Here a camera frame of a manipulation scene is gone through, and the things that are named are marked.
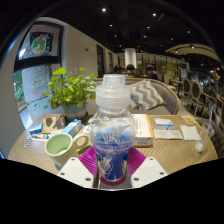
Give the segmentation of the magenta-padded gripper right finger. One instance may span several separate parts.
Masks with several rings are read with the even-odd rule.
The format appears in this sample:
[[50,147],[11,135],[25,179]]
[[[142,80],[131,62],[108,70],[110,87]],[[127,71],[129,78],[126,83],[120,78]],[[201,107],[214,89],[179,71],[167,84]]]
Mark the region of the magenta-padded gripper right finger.
[[143,187],[168,175],[154,157],[146,157],[134,147],[129,150],[127,167],[133,188]]

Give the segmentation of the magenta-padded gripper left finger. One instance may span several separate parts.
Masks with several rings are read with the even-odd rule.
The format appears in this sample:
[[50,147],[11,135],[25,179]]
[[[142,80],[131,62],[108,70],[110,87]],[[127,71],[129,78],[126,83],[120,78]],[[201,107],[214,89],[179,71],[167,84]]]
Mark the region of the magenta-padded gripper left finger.
[[58,176],[84,188],[98,187],[98,161],[93,147],[78,158],[71,157],[59,171]]

